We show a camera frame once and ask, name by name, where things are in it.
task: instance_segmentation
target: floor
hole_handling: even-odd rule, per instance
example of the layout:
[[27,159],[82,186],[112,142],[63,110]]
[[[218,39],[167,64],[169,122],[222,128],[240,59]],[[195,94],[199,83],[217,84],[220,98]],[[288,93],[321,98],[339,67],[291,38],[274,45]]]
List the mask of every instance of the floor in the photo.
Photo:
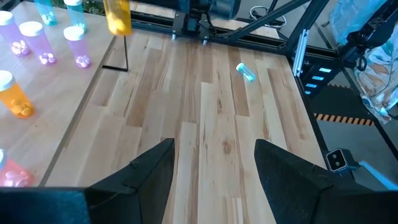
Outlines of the floor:
[[[250,0],[243,1],[238,12],[238,17],[248,17],[248,12],[253,6],[269,6],[271,0]],[[277,7],[289,2],[289,0],[279,0]],[[308,45],[335,48],[336,42],[330,31],[330,26],[321,26],[328,21],[329,13],[334,8],[338,0],[330,0],[314,26],[310,29]],[[305,11],[306,6],[301,6],[286,14],[287,25],[281,28],[280,33],[288,37],[297,24],[299,17]],[[348,70],[349,76],[354,80],[353,72]],[[339,73],[331,84],[349,86],[347,78],[343,73]],[[337,147],[349,149],[357,161],[365,160],[382,172],[390,180],[398,183],[398,161],[395,160],[392,152],[383,141],[381,135],[374,126],[362,126],[356,124],[331,123],[318,121],[318,124],[325,138],[329,150]],[[398,147],[398,121],[391,121],[383,125],[386,133],[392,142]],[[356,181],[374,190],[384,190],[382,186],[365,168],[359,168],[353,172]]]

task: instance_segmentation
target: plastic cup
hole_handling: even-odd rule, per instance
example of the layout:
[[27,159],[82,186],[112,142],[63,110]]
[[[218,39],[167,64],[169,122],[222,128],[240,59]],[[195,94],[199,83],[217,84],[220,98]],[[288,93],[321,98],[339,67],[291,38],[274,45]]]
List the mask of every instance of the plastic cup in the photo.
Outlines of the plastic cup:
[[28,118],[35,112],[11,72],[4,70],[0,70],[0,101],[18,118]]
[[57,25],[57,18],[55,18],[54,8],[51,0],[34,0],[37,10],[46,26]]
[[16,56],[23,57],[30,54],[30,48],[19,31],[11,12],[0,11],[0,34],[8,42],[12,53]]
[[128,0],[104,0],[108,29],[113,35],[131,34],[130,4]]
[[43,65],[55,64],[57,59],[47,39],[43,25],[39,22],[29,21],[19,25],[19,30],[25,36],[30,47]]
[[253,82],[256,79],[256,75],[252,71],[250,71],[250,69],[248,69],[243,63],[240,63],[238,66],[236,66],[236,69],[249,82]]
[[67,27],[63,30],[63,35],[68,40],[69,48],[73,53],[76,65],[80,68],[89,67],[91,61],[88,57],[83,28],[78,26]]
[[1,187],[29,187],[33,184],[33,175],[7,158],[7,154],[0,149],[0,186]]
[[83,7],[81,6],[81,0],[63,0],[63,2],[67,5],[72,25],[81,27],[86,32],[87,25],[85,13],[83,12]]

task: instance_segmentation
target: orange pill bottle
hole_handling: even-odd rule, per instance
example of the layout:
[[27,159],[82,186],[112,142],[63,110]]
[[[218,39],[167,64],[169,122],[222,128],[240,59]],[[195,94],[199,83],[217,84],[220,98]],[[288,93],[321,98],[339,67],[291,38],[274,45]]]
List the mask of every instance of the orange pill bottle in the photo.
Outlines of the orange pill bottle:
[[0,101],[18,118],[34,114],[34,107],[11,72],[0,70]]
[[0,149],[0,187],[29,187],[33,184],[33,175],[27,172]]
[[104,0],[108,29],[113,35],[131,34],[129,0]]

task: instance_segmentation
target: yellow object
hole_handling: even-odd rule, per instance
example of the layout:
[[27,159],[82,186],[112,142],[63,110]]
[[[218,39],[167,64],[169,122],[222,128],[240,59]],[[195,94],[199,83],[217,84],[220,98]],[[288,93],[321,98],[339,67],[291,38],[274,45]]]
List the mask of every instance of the yellow object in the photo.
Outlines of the yellow object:
[[104,0],[108,29],[113,35],[131,34],[130,4],[128,0]]
[[15,78],[8,71],[0,70],[0,101],[18,118],[34,114],[34,107]]

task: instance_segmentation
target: white cap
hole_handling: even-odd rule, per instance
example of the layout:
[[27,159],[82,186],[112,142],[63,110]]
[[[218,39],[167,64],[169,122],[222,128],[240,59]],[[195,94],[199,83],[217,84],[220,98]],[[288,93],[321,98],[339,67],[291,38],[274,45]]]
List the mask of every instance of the white cap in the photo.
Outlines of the white cap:
[[14,22],[14,16],[11,12],[0,11],[0,26],[5,26]]
[[81,4],[81,0],[63,0],[63,2],[68,6],[78,6]]
[[70,26],[63,30],[63,36],[67,40],[77,41],[84,38],[85,30],[78,26]]
[[44,33],[43,25],[36,21],[24,22],[19,25],[21,34],[27,37],[35,37]]
[[3,149],[0,149],[0,170],[4,168],[7,162],[7,154]]
[[0,91],[8,90],[15,83],[11,72],[0,70]]
[[243,64],[243,63],[239,63],[239,65],[236,66],[236,69],[239,71],[239,69],[241,69],[241,68],[243,68],[243,67],[244,67],[244,64]]

